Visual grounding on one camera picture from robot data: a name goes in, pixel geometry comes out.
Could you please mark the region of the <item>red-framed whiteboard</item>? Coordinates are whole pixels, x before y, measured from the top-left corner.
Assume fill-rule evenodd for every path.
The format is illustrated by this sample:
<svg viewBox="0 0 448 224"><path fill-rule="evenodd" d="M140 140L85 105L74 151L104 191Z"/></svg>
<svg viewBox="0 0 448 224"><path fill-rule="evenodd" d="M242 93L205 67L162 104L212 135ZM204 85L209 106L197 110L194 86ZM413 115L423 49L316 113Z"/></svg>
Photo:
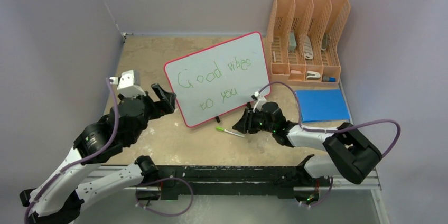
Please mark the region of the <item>red-framed whiteboard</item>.
<svg viewBox="0 0 448 224"><path fill-rule="evenodd" d="M164 72L187 127L215 119L270 93L263 37L251 32L169 61Z"/></svg>

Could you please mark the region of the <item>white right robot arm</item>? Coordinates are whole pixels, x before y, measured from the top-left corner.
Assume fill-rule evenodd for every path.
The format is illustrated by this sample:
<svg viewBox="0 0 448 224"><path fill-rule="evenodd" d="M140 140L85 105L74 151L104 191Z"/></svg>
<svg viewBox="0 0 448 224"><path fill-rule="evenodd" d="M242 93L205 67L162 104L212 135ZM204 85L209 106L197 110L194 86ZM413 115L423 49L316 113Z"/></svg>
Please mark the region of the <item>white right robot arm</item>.
<svg viewBox="0 0 448 224"><path fill-rule="evenodd" d="M309 155L298 165L296 177L302 185L335 175L361 184L382 160L379 149L351 123L344 122L328 130L314 127L308 132L287 120L275 102L267 102L261 108L247 107L232 128L242 134L269 132L282 146L325 151L326 156Z"/></svg>

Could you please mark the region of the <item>green capped marker pen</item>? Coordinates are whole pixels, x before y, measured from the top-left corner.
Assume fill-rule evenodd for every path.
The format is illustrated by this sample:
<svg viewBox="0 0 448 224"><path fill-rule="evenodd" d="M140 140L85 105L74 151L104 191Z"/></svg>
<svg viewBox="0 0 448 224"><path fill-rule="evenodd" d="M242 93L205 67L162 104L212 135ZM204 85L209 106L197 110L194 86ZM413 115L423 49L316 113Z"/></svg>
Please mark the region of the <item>green capped marker pen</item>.
<svg viewBox="0 0 448 224"><path fill-rule="evenodd" d="M245 136L242 135L242 134L240 134L240 133L232 132L232 131L227 130L227 129L225 129L225 128L223 128L223 127L220 127L220 126L216 126L215 129L216 129L217 131L219 131L219 132L223 132L223 133L227 133L227 134L230 134L230 135L233 135L233 136L237 136L237 137L245 138Z"/></svg>

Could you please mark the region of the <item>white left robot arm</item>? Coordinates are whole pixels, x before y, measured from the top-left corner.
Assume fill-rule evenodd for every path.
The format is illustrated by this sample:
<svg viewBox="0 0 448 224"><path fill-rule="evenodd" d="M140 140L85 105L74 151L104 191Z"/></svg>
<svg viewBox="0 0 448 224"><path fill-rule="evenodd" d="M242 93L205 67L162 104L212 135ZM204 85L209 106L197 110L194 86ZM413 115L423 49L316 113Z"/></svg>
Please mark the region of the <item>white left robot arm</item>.
<svg viewBox="0 0 448 224"><path fill-rule="evenodd" d="M25 223L72 223L91 204L128 186L152 186L158 168L149 156L140 156L116 173L91 182L85 178L124 148L135 144L150 120L175 110L176 94L152 84L153 101L135 83L113 96L109 114L88 125L50 177L39 187L20 193Z"/></svg>

